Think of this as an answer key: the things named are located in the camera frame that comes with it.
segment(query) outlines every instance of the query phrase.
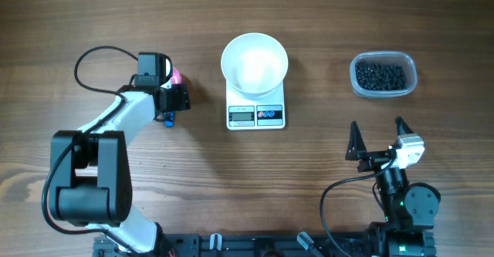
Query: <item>wooden table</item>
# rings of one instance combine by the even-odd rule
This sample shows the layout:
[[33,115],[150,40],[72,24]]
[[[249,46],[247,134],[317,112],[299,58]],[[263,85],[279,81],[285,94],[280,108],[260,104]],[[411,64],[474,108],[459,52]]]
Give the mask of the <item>wooden table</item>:
[[[166,53],[191,81],[192,110],[172,129],[151,124],[128,147],[134,204],[167,233],[323,233],[323,189],[357,176],[344,160],[350,122],[369,150],[382,150],[400,115],[427,148],[409,180],[443,196],[439,255],[492,255],[493,29],[494,0],[0,0],[0,255],[91,253],[92,235],[54,232],[39,202],[51,136],[113,101],[73,79],[77,58],[101,45]],[[225,127],[219,60],[245,32],[269,34],[288,52],[285,130]],[[353,95],[350,61],[374,50],[413,57],[412,94]],[[131,58],[101,51],[83,61],[80,77],[116,90],[136,71]],[[328,194],[332,229],[384,220],[372,184]]]

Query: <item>black cable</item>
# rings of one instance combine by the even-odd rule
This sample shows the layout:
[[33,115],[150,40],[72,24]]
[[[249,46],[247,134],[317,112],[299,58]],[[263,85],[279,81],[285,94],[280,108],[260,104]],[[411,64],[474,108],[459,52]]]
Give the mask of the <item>black cable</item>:
[[321,196],[321,201],[319,203],[319,211],[320,211],[320,216],[321,216],[321,222],[323,223],[323,227],[324,227],[324,230],[326,231],[327,233],[327,236],[328,238],[330,239],[330,241],[334,244],[334,246],[340,250],[345,256],[347,257],[352,257],[350,254],[346,253],[343,249],[341,249],[341,247],[337,244],[337,242],[334,240],[333,236],[331,235],[331,231],[330,229],[327,227],[326,225],[326,219],[324,218],[324,199],[326,198],[326,194],[334,187],[336,186],[339,186],[340,184],[346,184],[346,183],[350,183],[350,182],[353,182],[353,181],[361,181],[361,180],[366,180],[366,179],[370,179],[370,178],[374,178],[374,177],[377,177],[381,174],[383,174],[384,172],[386,172],[394,163],[394,159],[391,160],[389,162],[389,164],[381,171],[379,172],[376,172],[376,173],[373,173],[373,174],[369,174],[369,175],[365,175],[365,176],[360,176],[360,177],[355,177],[355,178],[348,178],[348,179],[344,179],[344,180],[341,180],[341,181],[338,181],[336,183],[332,183],[329,187],[327,187],[324,192],[323,192],[323,195]]
[[99,120],[96,124],[94,124],[92,127],[90,127],[89,129],[87,129],[86,131],[84,131],[83,133],[81,133],[76,139],[74,139],[72,141],[72,143],[70,143],[69,146],[67,146],[67,148],[65,148],[65,150],[59,155],[59,157],[53,163],[53,168],[48,173],[48,177],[46,178],[45,185],[43,186],[42,197],[41,197],[41,208],[42,208],[43,217],[45,218],[46,223],[48,225],[50,225],[53,229],[57,230],[60,233],[63,233],[63,234],[66,234],[66,235],[81,235],[81,234],[90,234],[90,233],[101,233],[101,234],[106,235],[108,238],[111,238],[116,243],[118,243],[119,245],[123,246],[124,248],[126,248],[127,250],[129,250],[130,252],[132,252],[133,254],[138,254],[128,244],[126,244],[125,242],[122,242],[121,240],[119,240],[118,237],[116,237],[113,234],[111,234],[108,230],[105,230],[105,229],[67,230],[67,229],[64,229],[64,228],[61,228],[60,226],[58,226],[52,220],[52,218],[49,215],[49,209],[48,209],[48,191],[49,191],[49,186],[50,186],[50,184],[52,182],[53,176],[56,173],[56,170],[59,168],[59,166],[62,163],[62,161],[65,158],[65,156],[71,150],[73,150],[73,148],[76,146],[76,144],[78,144],[84,137],[86,137],[92,131],[94,131],[94,130],[98,129],[99,127],[103,126],[105,124],[105,122],[107,122],[113,115],[115,115],[115,113],[117,113],[118,111],[120,111],[122,109],[122,107],[124,107],[124,105],[126,103],[125,97],[122,94],[118,93],[118,92],[111,91],[111,90],[102,90],[102,89],[93,88],[93,87],[90,87],[90,86],[85,85],[84,83],[81,83],[81,81],[79,80],[79,77],[77,76],[77,69],[79,68],[80,62],[88,54],[90,54],[91,52],[94,52],[94,51],[96,51],[98,49],[115,49],[117,51],[126,53],[127,55],[129,55],[130,57],[132,57],[135,60],[138,60],[138,58],[136,56],[134,56],[132,53],[130,53],[130,52],[124,50],[124,49],[120,49],[120,48],[114,47],[114,46],[98,46],[96,48],[92,48],[92,49],[88,50],[87,52],[85,52],[84,54],[82,54],[81,57],[79,57],[79,59],[77,60],[76,65],[74,67],[74,78],[76,79],[77,83],[81,87],[83,87],[83,88],[85,88],[87,90],[95,91],[95,92],[113,94],[113,95],[118,96],[119,98],[121,98],[121,100],[120,100],[118,106],[115,107],[112,111],[110,111],[110,113],[108,113],[105,117],[103,117],[101,120]]
[[134,78],[137,76],[137,74],[134,74],[132,76],[130,76],[130,81],[129,81],[129,85],[132,85],[132,81],[134,81]]
[[377,197],[377,194],[376,194],[376,185],[377,185],[377,182],[375,182],[374,185],[372,186],[372,194],[374,195],[374,199],[376,199],[376,202],[379,205],[379,207],[381,208],[381,210],[384,211],[384,207],[381,204],[381,201],[379,201],[379,198]]

